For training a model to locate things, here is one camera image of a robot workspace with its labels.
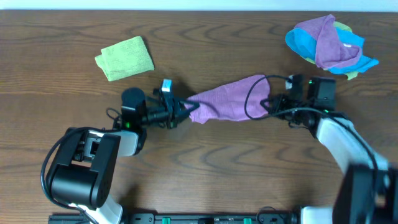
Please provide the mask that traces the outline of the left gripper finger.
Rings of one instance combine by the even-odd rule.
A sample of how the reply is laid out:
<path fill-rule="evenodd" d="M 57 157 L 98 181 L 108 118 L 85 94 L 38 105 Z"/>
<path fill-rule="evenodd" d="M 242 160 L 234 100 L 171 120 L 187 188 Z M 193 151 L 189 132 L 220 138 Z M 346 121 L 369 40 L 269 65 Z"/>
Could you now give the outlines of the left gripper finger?
<path fill-rule="evenodd" d="M 187 118 L 189 118 L 189 116 L 191 115 L 192 112 L 196 111 L 198 109 L 198 107 L 191 107 L 189 109 L 182 109 L 178 112 L 178 118 L 180 120 L 185 120 Z"/>
<path fill-rule="evenodd" d="M 197 107 L 200 106 L 200 104 L 197 103 L 197 102 L 190 101 L 190 100 L 183 99 L 183 98 L 177 98 L 177 101 L 178 101 L 181 105 L 183 105 L 184 107 L 186 107 L 186 108 L 193 108 L 193 107 L 197 108 Z"/>

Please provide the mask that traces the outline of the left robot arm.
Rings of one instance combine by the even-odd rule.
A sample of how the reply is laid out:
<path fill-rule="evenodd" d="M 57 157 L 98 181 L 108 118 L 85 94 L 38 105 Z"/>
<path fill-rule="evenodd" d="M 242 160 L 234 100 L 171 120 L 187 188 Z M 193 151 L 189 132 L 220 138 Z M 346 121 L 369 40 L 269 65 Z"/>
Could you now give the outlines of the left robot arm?
<path fill-rule="evenodd" d="M 148 126 L 176 128 L 200 106 L 174 96 L 169 88 L 153 94 L 148 97 L 139 88 L 124 90 L 111 129 L 67 129 L 40 171 L 45 196 L 60 207 L 79 211 L 88 223 L 122 223 L 124 209 L 109 194 L 117 159 L 142 151 Z"/>

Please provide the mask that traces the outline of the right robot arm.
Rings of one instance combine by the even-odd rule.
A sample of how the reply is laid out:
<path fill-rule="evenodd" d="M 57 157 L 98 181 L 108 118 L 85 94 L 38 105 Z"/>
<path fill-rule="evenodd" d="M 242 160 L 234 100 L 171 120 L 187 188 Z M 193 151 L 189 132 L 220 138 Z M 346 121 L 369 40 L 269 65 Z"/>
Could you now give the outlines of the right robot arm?
<path fill-rule="evenodd" d="M 397 223 L 397 169 L 378 154 L 342 112 L 335 111 L 336 82 L 313 77 L 303 94 L 303 81 L 292 75 L 286 94 L 261 100 L 276 118 L 300 128 L 324 145 L 344 178 L 332 207 L 303 207 L 299 223 Z"/>

